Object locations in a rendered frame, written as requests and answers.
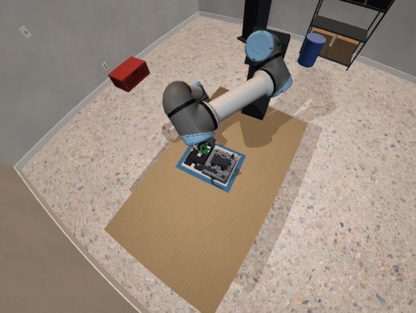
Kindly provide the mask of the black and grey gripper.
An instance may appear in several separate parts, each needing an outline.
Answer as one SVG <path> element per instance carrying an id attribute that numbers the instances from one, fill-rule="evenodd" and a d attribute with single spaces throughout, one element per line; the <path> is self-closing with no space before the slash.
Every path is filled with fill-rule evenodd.
<path id="1" fill-rule="evenodd" d="M 194 148 L 196 148 L 197 150 L 198 150 L 198 152 L 199 153 L 201 153 L 202 151 L 201 151 L 201 148 L 202 148 L 202 144 L 207 144 L 206 142 L 201 142 L 201 143 L 198 143 L 197 145 L 194 145 Z"/>

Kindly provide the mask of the green circuit board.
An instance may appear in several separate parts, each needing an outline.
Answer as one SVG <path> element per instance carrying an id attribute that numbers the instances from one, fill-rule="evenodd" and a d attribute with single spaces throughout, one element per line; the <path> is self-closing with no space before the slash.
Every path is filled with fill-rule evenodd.
<path id="1" fill-rule="evenodd" d="M 204 154 L 208 154 L 209 153 L 209 151 L 210 151 L 210 149 L 211 149 L 211 147 L 210 146 L 208 146 L 208 145 L 205 145 L 205 144 L 202 144 L 202 148 L 201 148 L 201 153 L 204 153 Z"/>

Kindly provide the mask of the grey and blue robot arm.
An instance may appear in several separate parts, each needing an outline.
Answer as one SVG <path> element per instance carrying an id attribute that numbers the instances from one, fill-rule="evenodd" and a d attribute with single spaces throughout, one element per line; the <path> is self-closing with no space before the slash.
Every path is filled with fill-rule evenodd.
<path id="1" fill-rule="evenodd" d="M 200 82 L 188 85 L 175 81 L 166 87 L 163 109 L 186 145 L 206 142 L 213 146 L 219 122 L 260 97 L 276 97 L 292 85 L 291 73 L 281 55 L 281 42 L 275 34 L 252 33 L 245 42 L 245 54 L 256 69 L 253 78 L 212 101 Z"/>

